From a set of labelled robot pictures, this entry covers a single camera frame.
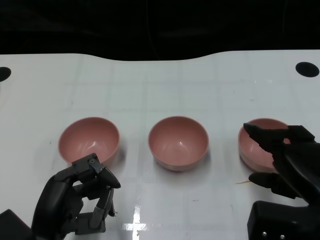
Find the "wire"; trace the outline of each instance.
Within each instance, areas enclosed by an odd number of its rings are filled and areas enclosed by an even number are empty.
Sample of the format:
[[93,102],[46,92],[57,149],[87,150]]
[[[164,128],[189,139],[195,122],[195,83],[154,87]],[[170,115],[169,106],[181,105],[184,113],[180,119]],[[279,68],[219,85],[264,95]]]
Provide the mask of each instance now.
[[282,32],[285,32],[285,19],[286,19],[286,12],[288,7],[288,0],[285,0],[284,8],[283,8],[283,15],[282,15]]
[[151,45],[151,48],[152,48],[152,51],[153,51],[153,54],[155,56],[155,58],[157,60],[161,60],[157,51],[156,51],[156,48],[154,46],[154,43],[152,41],[152,38],[151,38],[151,33],[150,33],[150,29],[149,29],[149,11],[148,11],[148,0],[145,0],[145,10],[146,10],[146,13],[145,13],[145,16],[146,16],[146,30],[148,32],[148,37],[149,37],[149,42],[150,42],[150,45]]

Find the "white table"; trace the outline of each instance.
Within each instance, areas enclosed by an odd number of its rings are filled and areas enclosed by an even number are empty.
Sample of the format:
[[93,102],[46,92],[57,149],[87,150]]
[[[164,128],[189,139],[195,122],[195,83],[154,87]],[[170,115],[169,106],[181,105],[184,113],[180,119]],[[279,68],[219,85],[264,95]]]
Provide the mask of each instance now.
[[[81,54],[0,55],[12,75],[0,83],[0,212],[10,208],[29,226],[47,180],[67,165],[58,139],[89,116],[119,128],[124,159],[110,167],[122,187],[107,231],[74,240],[246,240],[257,200],[306,205],[241,183],[251,171],[239,160],[238,132],[254,118],[304,125],[320,140],[319,50],[238,51],[182,61],[126,62]],[[147,144],[162,118],[183,115],[204,125],[210,159],[175,173],[153,161]],[[85,201],[84,212],[96,201]]]

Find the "robotic hand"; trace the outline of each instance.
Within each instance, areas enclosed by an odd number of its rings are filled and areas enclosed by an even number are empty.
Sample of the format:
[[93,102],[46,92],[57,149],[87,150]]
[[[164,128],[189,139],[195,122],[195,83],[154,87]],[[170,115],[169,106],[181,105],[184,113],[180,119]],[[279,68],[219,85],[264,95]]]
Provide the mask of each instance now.
[[264,201],[253,204],[247,223],[250,240],[320,239],[320,143],[303,126],[263,129],[243,125],[249,136],[272,154],[278,173],[256,172],[249,180],[274,194],[303,198],[309,205],[291,207]]
[[[46,183],[36,205],[31,230],[10,210],[0,214],[2,240],[63,240],[76,235],[103,233],[105,218],[115,216],[114,189],[121,185],[95,153],[72,163]],[[82,198],[99,199],[93,212],[80,213]]]

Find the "bowl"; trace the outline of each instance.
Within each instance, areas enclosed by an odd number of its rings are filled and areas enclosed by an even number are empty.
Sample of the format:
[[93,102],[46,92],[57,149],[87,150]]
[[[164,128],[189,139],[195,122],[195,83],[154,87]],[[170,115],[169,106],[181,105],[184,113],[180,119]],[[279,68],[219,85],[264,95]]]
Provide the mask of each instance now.
[[173,171],[185,171],[197,166],[204,158],[209,137],[197,121],[185,116],[162,119],[151,129],[148,144],[154,159]]
[[120,135],[117,127],[102,117],[87,117],[75,121],[61,134],[58,149],[61,157],[72,163],[95,153],[103,164],[115,158]]
[[[282,121],[272,118],[258,118],[249,121],[264,129],[287,129],[288,125]],[[245,164],[255,172],[276,173],[273,166],[272,154],[263,150],[259,144],[250,138],[244,127],[238,135],[239,154]]]

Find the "small debris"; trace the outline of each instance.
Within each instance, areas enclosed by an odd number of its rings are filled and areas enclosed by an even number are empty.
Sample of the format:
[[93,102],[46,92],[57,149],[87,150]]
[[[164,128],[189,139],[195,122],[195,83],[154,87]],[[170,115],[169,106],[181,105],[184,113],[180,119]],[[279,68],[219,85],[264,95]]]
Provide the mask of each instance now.
[[250,180],[247,180],[247,181],[238,182],[238,183],[235,183],[235,184],[246,184],[246,183],[251,183],[251,181],[250,181]]

